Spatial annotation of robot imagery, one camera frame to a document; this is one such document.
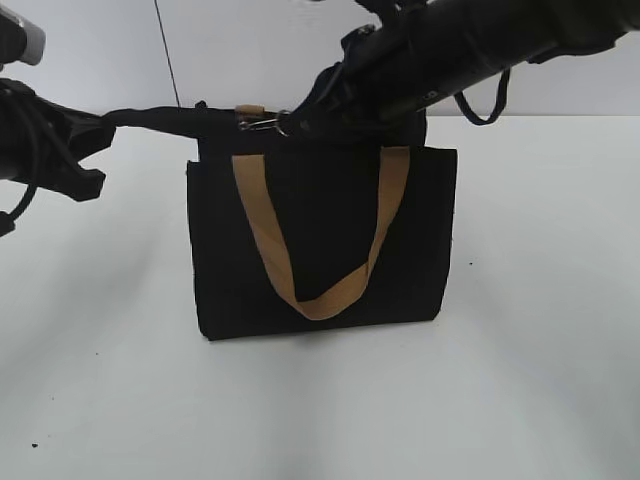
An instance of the black tote bag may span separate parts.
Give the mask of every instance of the black tote bag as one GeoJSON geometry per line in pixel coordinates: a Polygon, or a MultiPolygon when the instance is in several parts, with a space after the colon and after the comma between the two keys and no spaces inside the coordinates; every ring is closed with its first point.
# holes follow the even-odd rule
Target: black tote bag
{"type": "Polygon", "coordinates": [[[351,145],[241,131],[238,117],[204,105],[107,116],[198,139],[187,180],[203,335],[433,320],[449,272],[457,159],[422,146],[424,116],[351,145]]]}

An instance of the bag handle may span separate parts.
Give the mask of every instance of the bag handle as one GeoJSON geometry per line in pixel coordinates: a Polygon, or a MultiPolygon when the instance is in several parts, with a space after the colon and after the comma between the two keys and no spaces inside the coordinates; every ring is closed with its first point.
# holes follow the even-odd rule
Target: bag handle
{"type": "Polygon", "coordinates": [[[410,157],[409,147],[381,150],[378,221],[368,260],[320,297],[306,302],[296,298],[291,258],[267,188],[264,155],[233,157],[238,192],[269,280],[278,295],[309,320],[335,317],[364,294],[389,227],[402,203],[410,157]]]}

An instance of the metal clip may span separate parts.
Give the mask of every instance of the metal clip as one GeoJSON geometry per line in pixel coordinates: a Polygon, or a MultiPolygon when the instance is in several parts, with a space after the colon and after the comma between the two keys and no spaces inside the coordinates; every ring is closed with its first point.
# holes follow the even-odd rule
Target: metal clip
{"type": "Polygon", "coordinates": [[[280,121],[282,117],[285,115],[289,115],[291,112],[288,110],[280,110],[275,118],[270,118],[268,120],[258,120],[251,122],[249,120],[242,120],[238,123],[238,128],[243,132],[260,132],[263,130],[276,130],[283,137],[288,137],[289,135],[282,130],[280,126],[280,121]]]}

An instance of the black strap loop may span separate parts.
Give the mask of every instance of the black strap loop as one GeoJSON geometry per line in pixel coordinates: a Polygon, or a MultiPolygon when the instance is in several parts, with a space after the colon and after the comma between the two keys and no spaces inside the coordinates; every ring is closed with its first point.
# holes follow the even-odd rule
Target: black strap loop
{"type": "Polygon", "coordinates": [[[496,106],[488,119],[480,118],[471,108],[467,98],[463,92],[455,95],[456,102],[462,114],[474,125],[484,127],[486,125],[492,125],[500,118],[504,109],[507,108],[507,99],[509,93],[509,81],[511,80],[511,70],[505,70],[500,78],[500,85],[498,85],[498,93],[496,96],[496,106]]]}

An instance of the white surface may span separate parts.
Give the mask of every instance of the white surface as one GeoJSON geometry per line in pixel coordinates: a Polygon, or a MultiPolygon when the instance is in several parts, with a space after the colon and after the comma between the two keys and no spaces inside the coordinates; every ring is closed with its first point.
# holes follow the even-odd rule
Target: white surface
{"type": "Polygon", "coordinates": [[[438,321],[217,344],[195,145],[120,132],[104,198],[39,195],[0,242],[0,478],[637,479],[639,129],[433,120],[461,153],[438,321]]]}
{"type": "Polygon", "coordinates": [[[153,0],[2,0],[47,34],[37,67],[12,64],[2,76],[52,102],[106,113],[175,105],[153,0]]]}
{"type": "MultiPolygon", "coordinates": [[[[340,39],[375,17],[353,0],[160,0],[181,101],[293,108],[325,67],[342,59],[340,39]]],[[[513,115],[640,115],[640,35],[588,58],[523,65],[514,75],[513,115]]],[[[497,80],[469,91],[478,112],[495,103],[497,80]]],[[[459,115],[452,100],[433,115],[459,115]]]]}

